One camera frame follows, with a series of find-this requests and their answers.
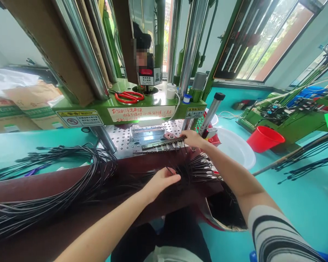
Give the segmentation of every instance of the handwritten paper note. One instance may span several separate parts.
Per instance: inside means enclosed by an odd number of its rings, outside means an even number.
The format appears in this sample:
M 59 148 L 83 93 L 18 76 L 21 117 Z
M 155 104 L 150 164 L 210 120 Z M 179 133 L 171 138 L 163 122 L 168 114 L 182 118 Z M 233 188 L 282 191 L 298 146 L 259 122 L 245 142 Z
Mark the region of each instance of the handwritten paper note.
M 168 118 L 173 115 L 175 106 L 117 107 L 108 108 L 113 122 L 135 121 L 141 118 Z

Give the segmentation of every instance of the striped sleeve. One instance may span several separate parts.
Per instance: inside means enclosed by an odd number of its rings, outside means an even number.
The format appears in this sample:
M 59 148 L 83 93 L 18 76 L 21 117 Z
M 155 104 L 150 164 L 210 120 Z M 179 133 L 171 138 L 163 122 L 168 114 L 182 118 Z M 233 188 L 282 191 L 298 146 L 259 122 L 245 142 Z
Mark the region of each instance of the striped sleeve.
M 272 207 L 253 207 L 248 217 L 248 228 L 258 262 L 325 262 L 304 241 L 290 221 Z

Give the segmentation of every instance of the dark hair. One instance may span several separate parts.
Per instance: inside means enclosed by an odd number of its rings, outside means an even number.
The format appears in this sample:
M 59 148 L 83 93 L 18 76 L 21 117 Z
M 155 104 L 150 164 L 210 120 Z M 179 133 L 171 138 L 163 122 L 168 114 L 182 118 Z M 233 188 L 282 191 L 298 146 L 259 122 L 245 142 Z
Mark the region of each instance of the dark hair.
M 140 26 L 136 22 L 132 22 L 134 29 L 134 38 L 136 39 L 136 49 L 149 49 L 151 46 L 151 35 L 142 33 Z

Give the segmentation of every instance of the forearm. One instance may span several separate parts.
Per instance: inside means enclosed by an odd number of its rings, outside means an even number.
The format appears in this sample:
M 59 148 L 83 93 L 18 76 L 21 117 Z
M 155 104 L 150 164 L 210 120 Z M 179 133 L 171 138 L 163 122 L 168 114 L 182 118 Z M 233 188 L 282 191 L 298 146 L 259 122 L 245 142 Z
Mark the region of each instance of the forearm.
M 80 235 L 55 261 L 104 262 L 150 202 L 137 192 Z
M 225 155 L 211 143 L 204 143 L 202 150 L 209 156 L 220 176 L 236 197 L 265 192 L 256 178 L 243 166 Z
M 204 143 L 202 150 L 209 156 L 220 176 L 236 196 L 246 221 L 250 210 L 257 205 L 270 206 L 282 212 L 262 185 L 243 166 L 210 143 Z

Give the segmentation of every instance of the yellow warning sign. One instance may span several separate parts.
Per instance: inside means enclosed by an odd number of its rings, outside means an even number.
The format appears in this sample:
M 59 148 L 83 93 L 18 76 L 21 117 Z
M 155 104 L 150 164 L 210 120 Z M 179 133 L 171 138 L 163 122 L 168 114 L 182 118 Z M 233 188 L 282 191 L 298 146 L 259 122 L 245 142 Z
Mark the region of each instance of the yellow warning sign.
M 187 112 L 188 111 L 204 111 L 205 110 L 205 107 L 189 107 L 187 109 Z
M 96 110 L 61 110 L 56 113 L 68 127 L 103 125 Z
M 98 115 L 96 110 L 75 110 L 75 111 L 57 111 L 60 116 L 86 116 L 86 115 Z
M 204 114 L 205 107 L 189 107 L 186 112 L 187 118 L 201 118 Z

